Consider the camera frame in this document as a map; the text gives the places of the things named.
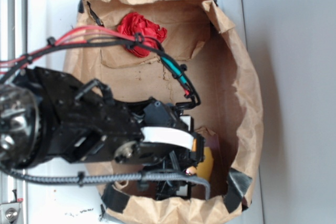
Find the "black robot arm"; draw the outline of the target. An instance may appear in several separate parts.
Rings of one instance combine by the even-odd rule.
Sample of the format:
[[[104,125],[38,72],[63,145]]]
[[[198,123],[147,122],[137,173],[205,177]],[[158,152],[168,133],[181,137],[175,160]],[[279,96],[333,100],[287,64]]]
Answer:
[[[122,102],[108,85],[82,83],[70,74],[27,69],[1,84],[1,170],[37,184],[98,185],[136,181],[139,190],[156,183],[156,198],[182,196],[181,188],[209,182],[187,170],[204,160],[204,138],[177,106],[154,98]],[[19,173],[55,157],[69,163],[115,161],[141,165],[138,172],[75,177]]]

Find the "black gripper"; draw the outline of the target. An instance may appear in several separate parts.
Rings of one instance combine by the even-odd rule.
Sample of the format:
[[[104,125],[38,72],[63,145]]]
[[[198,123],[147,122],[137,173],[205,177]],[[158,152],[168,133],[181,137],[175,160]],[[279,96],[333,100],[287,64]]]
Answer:
[[[143,139],[121,146],[115,153],[115,161],[143,165],[147,174],[187,175],[189,167],[197,167],[205,159],[205,139],[194,131],[194,120],[183,113],[183,105],[154,98],[128,103]]]

